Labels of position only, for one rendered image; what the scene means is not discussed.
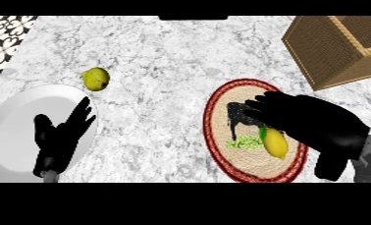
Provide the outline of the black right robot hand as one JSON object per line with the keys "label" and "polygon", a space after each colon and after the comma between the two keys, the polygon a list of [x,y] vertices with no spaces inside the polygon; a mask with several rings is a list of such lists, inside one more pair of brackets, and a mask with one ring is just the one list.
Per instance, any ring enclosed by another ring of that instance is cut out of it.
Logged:
{"label": "black right robot hand", "polygon": [[335,181],[357,160],[371,128],[343,107],[307,95],[266,91],[245,100],[244,115],[282,131],[319,154],[315,175]]}

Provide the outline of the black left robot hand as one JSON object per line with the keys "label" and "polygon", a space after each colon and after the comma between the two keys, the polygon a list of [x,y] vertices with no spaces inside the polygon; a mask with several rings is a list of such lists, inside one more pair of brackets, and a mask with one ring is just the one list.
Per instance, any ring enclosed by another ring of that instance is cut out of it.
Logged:
{"label": "black left robot hand", "polygon": [[45,114],[35,116],[35,143],[39,148],[33,167],[36,177],[42,178],[47,171],[53,171],[55,174],[64,171],[78,141],[95,120],[95,117],[88,118],[89,112],[89,99],[83,97],[66,121],[57,126],[53,125]]}

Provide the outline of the yellow lemon with leaf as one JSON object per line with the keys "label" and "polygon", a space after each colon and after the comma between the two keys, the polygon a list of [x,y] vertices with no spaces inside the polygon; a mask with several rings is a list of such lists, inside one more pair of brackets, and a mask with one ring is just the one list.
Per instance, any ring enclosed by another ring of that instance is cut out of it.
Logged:
{"label": "yellow lemon with leaf", "polygon": [[288,152],[288,144],[284,135],[275,129],[263,126],[259,129],[259,138],[263,142],[263,147],[269,155],[284,159]]}

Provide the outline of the round woven red-rimmed placemat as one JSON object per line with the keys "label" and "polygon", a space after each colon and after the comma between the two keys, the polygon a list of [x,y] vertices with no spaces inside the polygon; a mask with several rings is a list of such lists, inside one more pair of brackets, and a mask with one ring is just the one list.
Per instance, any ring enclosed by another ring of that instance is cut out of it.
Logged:
{"label": "round woven red-rimmed placemat", "polygon": [[259,128],[235,120],[231,102],[244,104],[265,91],[278,91],[269,83],[256,79],[226,82],[213,92],[203,114],[203,135],[212,157],[228,176],[244,183],[293,182],[301,173],[309,148],[285,136],[288,152],[284,159],[266,152]]}

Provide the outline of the brown wicker basket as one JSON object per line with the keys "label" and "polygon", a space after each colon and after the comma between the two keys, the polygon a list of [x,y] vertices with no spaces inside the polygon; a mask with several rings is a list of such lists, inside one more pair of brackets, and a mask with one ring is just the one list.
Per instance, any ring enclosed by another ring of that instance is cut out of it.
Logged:
{"label": "brown wicker basket", "polygon": [[371,78],[371,16],[297,16],[282,43],[313,90]]}

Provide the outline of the white oval plate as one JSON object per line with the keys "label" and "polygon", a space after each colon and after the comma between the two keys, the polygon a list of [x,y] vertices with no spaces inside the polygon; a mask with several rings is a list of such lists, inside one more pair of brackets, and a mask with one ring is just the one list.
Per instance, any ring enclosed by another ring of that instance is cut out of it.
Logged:
{"label": "white oval plate", "polygon": [[39,148],[33,118],[42,113],[63,122],[86,93],[64,84],[36,86],[0,103],[0,183],[39,183],[32,173]]}

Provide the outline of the yellow-green pear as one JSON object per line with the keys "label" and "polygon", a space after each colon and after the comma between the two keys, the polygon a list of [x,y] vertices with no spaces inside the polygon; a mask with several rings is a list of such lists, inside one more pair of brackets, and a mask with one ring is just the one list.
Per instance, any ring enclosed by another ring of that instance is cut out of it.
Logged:
{"label": "yellow-green pear", "polygon": [[85,87],[91,91],[100,91],[108,85],[110,75],[103,68],[91,68],[81,74]]}

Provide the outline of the black and white patterned tile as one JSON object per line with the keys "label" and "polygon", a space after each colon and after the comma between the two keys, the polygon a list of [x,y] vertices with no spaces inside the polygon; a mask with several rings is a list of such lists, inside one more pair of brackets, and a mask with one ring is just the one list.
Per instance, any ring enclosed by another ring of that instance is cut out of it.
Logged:
{"label": "black and white patterned tile", "polygon": [[0,16],[0,72],[35,24],[36,16]]}

